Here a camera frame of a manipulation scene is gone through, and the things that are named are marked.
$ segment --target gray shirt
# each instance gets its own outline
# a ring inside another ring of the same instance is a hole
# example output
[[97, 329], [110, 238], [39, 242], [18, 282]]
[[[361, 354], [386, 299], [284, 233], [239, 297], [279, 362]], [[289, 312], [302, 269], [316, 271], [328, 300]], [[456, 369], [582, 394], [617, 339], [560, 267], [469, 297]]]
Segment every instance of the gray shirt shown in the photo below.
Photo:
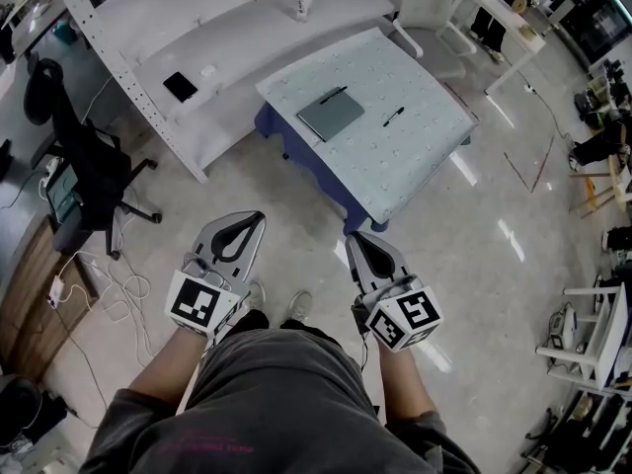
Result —
[[357, 363], [302, 331], [225, 339], [174, 412], [119, 390], [81, 472], [478, 473], [437, 413], [382, 427]]

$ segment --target shelf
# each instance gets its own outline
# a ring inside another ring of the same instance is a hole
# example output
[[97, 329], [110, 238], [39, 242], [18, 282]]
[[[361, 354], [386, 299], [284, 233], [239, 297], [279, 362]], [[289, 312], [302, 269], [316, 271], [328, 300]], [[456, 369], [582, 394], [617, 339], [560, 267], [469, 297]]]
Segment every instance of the shelf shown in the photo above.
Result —
[[[394, 11], [389, 0], [314, 0], [306, 23], [295, 20], [298, 0], [258, 0], [189, 32], [134, 70], [162, 115], [180, 119], [220, 90], [330, 31], [364, 23]], [[208, 65], [215, 70], [203, 76]], [[197, 92], [180, 103], [162, 84], [181, 72]]]
[[335, 30], [302, 44], [239, 80], [223, 91], [220, 97], [206, 101], [179, 119], [173, 124], [174, 132], [182, 138], [183, 146], [195, 157], [197, 164], [206, 168], [255, 129], [255, 116], [264, 104], [255, 88], [258, 82], [314, 51], [374, 27], [379, 27], [385, 34], [393, 30], [390, 22], [379, 19]]
[[204, 23], [255, 0], [107, 0], [97, 9], [133, 67]]

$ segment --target box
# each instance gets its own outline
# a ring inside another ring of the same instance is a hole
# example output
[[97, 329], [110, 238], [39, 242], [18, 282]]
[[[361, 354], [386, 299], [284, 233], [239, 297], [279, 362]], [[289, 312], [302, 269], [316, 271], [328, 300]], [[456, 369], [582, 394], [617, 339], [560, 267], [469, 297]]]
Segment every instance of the box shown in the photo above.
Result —
[[391, 352], [399, 352], [425, 339], [442, 321], [435, 294], [426, 286], [380, 300], [366, 326]]
[[165, 314], [178, 325], [212, 339], [241, 308], [239, 295], [175, 271]]

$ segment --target black pen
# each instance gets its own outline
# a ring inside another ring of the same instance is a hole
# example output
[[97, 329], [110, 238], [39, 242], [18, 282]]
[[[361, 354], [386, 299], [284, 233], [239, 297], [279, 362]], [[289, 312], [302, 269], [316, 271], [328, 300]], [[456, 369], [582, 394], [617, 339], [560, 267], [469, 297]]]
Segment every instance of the black pen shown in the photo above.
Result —
[[347, 86], [343, 86], [342, 88], [338, 88], [334, 93], [332, 93], [329, 97], [327, 97], [324, 100], [320, 101], [320, 105], [322, 106], [325, 102], [327, 102], [329, 99], [333, 99], [336, 95], [340, 95], [341, 93], [343, 93], [345, 90], [347, 89]]
[[401, 115], [404, 112], [404, 108], [400, 107], [397, 111], [395, 111], [395, 114], [393, 116], [391, 116], [389, 119], [386, 120], [386, 123], [383, 125], [384, 127], [388, 126], [388, 123], [391, 122], [392, 120], [394, 120], [396, 117], [398, 117], [399, 115]]

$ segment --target black phone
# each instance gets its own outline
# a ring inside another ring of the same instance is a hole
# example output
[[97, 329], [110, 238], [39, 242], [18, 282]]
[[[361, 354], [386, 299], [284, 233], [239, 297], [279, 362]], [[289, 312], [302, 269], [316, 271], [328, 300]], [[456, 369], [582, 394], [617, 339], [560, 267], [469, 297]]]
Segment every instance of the black phone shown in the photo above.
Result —
[[165, 88], [167, 88], [171, 93], [173, 93], [173, 95], [180, 102], [184, 102], [185, 100], [188, 100], [198, 90], [198, 88], [196, 88], [193, 84], [191, 84], [189, 79], [187, 79], [180, 72], [176, 72], [174, 75], [172, 75], [169, 79], [167, 79], [162, 84], [164, 84]]

